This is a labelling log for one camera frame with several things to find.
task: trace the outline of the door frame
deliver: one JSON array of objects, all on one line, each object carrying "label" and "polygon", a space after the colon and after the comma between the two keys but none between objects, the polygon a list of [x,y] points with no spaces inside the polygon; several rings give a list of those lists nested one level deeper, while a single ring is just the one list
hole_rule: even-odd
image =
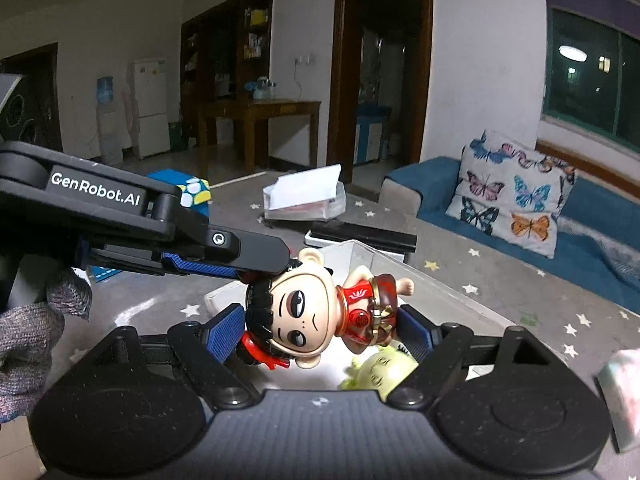
[{"label": "door frame", "polygon": [[[340,180],[348,184],[353,179],[353,153],[356,136],[356,117],[352,113],[353,105],[357,106],[357,92],[353,95],[354,78],[360,85],[360,66],[357,70],[350,62],[356,48],[349,41],[353,34],[350,0],[335,0],[334,9],[334,49],[331,68],[331,95],[329,98],[329,122],[327,135],[326,162],[341,164]],[[424,138],[424,125],[429,93],[429,77],[431,71],[431,40],[433,34],[433,0],[422,0],[422,22],[418,37],[418,85],[415,100],[414,126],[410,142],[411,153],[409,163],[419,162]],[[357,46],[358,60],[360,45]]]},{"label": "door frame", "polygon": [[[13,56],[8,56],[2,58],[0,60],[0,65],[4,63],[16,63],[16,62],[25,62],[34,57],[39,57],[42,55],[49,56],[50,65],[51,65],[51,93],[53,96],[53,106],[51,110],[51,121],[56,124],[57,131],[53,132],[53,138],[55,140],[55,146],[51,146],[51,149],[56,150],[58,152],[62,152],[62,132],[60,131],[60,114],[58,112],[58,44],[57,43],[49,43],[43,46],[39,46],[36,48],[32,48],[31,50],[27,50],[21,52],[20,54],[14,54]],[[42,115],[42,119],[44,120],[44,110],[40,110],[40,114]]]}]

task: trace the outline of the sofa armrest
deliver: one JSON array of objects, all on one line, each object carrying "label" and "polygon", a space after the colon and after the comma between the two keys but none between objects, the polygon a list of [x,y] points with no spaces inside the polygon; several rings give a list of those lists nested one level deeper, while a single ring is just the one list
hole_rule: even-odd
[{"label": "sofa armrest", "polygon": [[439,156],[393,170],[386,179],[420,194],[419,216],[446,211],[458,185],[459,171],[459,160]]},{"label": "sofa armrest", "polygon": [[397,211],[403,215],[417,216],[422,197],[420,193],[404,187],[401,184],[386,178],[382,183],[378,204],[388,207],[392,211]]}]

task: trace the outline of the glove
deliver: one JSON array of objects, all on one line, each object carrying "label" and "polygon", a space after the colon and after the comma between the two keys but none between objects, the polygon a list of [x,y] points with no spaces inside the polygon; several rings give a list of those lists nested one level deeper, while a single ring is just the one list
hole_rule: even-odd
[{"label": "glove", "polygon": [[31,412],[44,393],[64,315],[88,319],[91,300],[89,283],[69,268],[47,280],[46,301],[0,315],[0,424]]}]

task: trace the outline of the window frame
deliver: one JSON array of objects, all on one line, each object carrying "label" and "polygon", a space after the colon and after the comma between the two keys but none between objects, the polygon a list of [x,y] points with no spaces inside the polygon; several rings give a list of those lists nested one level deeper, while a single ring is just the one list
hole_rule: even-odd
[{"label": "window frame", "polygon": [[[550,81],[551,81],[551,68],[552,68],[552,62],[553,62],[553,56],[554,56],[554,46],[553,46],[553,38],[554,38],[554,29],[553,29],[553,15],[554,15],[554,11],[555,10],[559,10],[561,12],[565,12],[567,14],[572,14],[574,16],[578,16],[580,18],[584,18],[586,20],[591,20],[592,22],[595,23],[600,23],[601,25],[604,25],[606,27],[609,27],[611,30],[615,31],[615,33],[618,36],[618,74],[617,74],[617,91],[616,91],[616,109],[614,112],[614,122],[613,122],[613,131],[610,132],[608,130],[605,130],[603,128],[599,128],[597,126],[594,126],[593,124],[589,124],[586,123],[584,121],[581,121],[578,118],[575,118],[573,116],[567,115],[567,114],[563,114],[562,112],[558,112],[556,110],[553,110],[552,108],[549,107],[549,100],[550,100]],[[622,65],[623,65],[623,53],[622,53],[622,35],[625,34],[626,36],[632,38],[633,40],[639,41],[638,38],[635,38],[629,34],[627,34],[626,32],[620,30],[617,27],[613,27],[610,23],[603,23],[600,22],[599,20],[594,20],[593,18],[589,17],[589,16],[585,16],[583,14],[581,14],[580,12],[575,12],[574,10],[571,9],[566,9],[564,7],[559,7],[559,6],[548,6],[547,7],[547,17],[546,17],[546,71],[545,71],[545,91],[544,91],[544,97],[543,97],[543,105],[542,105],[542,114],[550,117],[550,118],[554,118],[556,120],[559,121],[563,121],[565,123],[569,123],[569,124],[573,124],[575,126],[578,126],[579,128],[582,128],[583,130],[587,130],[588,132],[606,137],[609,140],[612,140],[613,142],[615,142],[616,144],[619,144],[620,146],[623,146],[624,148],[627,148],[628,150],[632,150],[633,152],[636,153],[640,153],[640,146],[636,146],[635,144],[633,144],[632,142],[628,142],[628,140],[623,139],[622,137],[619,137],[616,135],[616,132],[618,130],[618,120],[620,118],[620,102],[622,100]]]}]

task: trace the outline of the blue butterfly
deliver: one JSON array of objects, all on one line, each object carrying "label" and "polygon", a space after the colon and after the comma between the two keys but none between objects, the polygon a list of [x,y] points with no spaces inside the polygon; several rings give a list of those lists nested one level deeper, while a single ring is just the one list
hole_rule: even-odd
[{"label": "blue butterfly", "polygon": [[500,150],[497,152],[492,152],[488,150],[484,146],[484,142],[486,141],[486,132],[482,132],[482,137],[479,139],[474,139],[469,144],[469,147],[474,150],[474,157],[479,158],[480,160],[490,160],[494,164],[502,164],[502,162],[507,158],[513,158],[515,155],[513,146],[510,144],[503,144]]},{"label": "blue butterfly", "polygon": [[516,183],[516,204],[525,208],[532,203],[534,204],[533,211],[544,211],[545,200],[549,198],[551,184],[545,184],[544,186],[537,187],[533,192],[530,192],[522,177],[516,175],[513,179]]},{"label": "blue butterfly", "polygon": [[468,198],[462,197],[462,209],[460,210],[460,219],[468,224],[473,224],[478,227],[483,233],[487,233],[489,236],[493,232],[492,223],[498,218],[500,210],[497,207],[490,207],[485,209],[481,213],[476,211],[474,203]]}]

